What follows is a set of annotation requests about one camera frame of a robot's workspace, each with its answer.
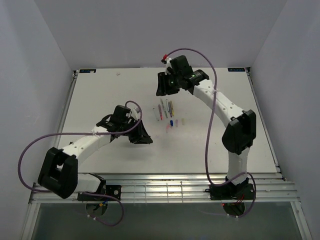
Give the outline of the purple highlighter pen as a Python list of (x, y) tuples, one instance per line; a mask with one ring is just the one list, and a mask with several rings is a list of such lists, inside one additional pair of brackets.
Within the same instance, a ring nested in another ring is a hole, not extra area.
[(172, 111), (171, 101), (168, 102), (168, 108), (169, 108), (170, 117), (172, 118), (173, 117), (173, 111)]

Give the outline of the yellow highlighter pen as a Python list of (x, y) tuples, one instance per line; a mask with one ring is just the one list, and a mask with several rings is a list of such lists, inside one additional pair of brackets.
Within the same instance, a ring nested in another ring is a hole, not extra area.
[(171, 100), (169, 103), (170, 103), (171, 115), (173, 117), (175, 115), (174, 108), (173, 108), (173, 101)]

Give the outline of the black cap marker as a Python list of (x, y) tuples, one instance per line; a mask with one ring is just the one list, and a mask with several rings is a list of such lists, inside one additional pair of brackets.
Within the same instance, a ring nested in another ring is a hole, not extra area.
[(155, 108), (155, 107), (153, 107), (153, 108), (152, 108), (152, 110), (153, 110), (153, 113), (154, 113), (155, 119), (156, 119), (157, 121), (159, 121), (159, 117), (158, 117), (158, 115), (157, 115), (156, 108)]

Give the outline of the pink highlighter pen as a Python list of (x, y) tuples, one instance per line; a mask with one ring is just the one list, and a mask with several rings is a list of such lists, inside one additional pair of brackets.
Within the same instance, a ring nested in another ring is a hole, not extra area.
[(160, 116), (160, 119), (163, 120), (163, 113), (162, 113), (162, 107), (160, 104), (158, 104), (158, 111), (159, 111), (159, 116)]

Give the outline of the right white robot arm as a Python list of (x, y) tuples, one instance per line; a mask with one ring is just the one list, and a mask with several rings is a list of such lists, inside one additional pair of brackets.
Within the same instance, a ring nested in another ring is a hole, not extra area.
[(225, 130), (221, 141), (228, 152), (228, 171), (224, 183), (211, 182), (205, 192), (211, 200), (254, 199), (255, 188), (249, 183), (248, 155), (257, 132), (257, 116), (253, 110), (243, 110), (218, 91), (203, 70), (193, 70), (184, 55), (162, 59), (165, 71), (158, 73), (156, 95), (177, 94), (181, 89), (190, 92), (211, 109)]

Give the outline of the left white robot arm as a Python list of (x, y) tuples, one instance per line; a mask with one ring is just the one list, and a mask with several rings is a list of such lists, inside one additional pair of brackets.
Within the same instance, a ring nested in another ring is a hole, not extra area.
[(103, 117), (88, 134), (60, 149), (50, 148), (45, 155), (37, 183), (66, 199), (73, 193), (89, 193), (95, 200), (106, 195), (106, 181), (93, 173), (79, 173), (79, 166), (100, 148), (120, 136), (132, 144), (153, 143), (143, 122), (139, 106), (130, 109), (117, 105), (113, 114)]

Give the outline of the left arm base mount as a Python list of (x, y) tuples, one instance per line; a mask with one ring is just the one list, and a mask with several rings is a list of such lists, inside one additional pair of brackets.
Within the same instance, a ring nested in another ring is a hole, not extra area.
[(84, 192), (88, 192), (90, 194), (95, 195), (108, 195), (118, 200), (121, 199), (122, 186), (118, 184), (107, 184), (106, 180), (96, 174), (83, 174), (80, 173), (78, 175), (78, 182), (75, 189), (75, 193), (77, 193), (78, 201), (86, 201), (86, 202), (97, 202), (97, 201), (105, 201), (108, 200), (102, 196), (91, 196), (84, 194)]

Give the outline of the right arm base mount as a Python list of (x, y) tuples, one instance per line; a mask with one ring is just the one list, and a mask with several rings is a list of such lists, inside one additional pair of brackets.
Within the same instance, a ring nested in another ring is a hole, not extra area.
[(237, 185), (232, 182), (223, 186), (210, 185), (204, 192), (209, 193), (211, 200), (253, 200), (255, 196), (253, 184), (247, 182)]

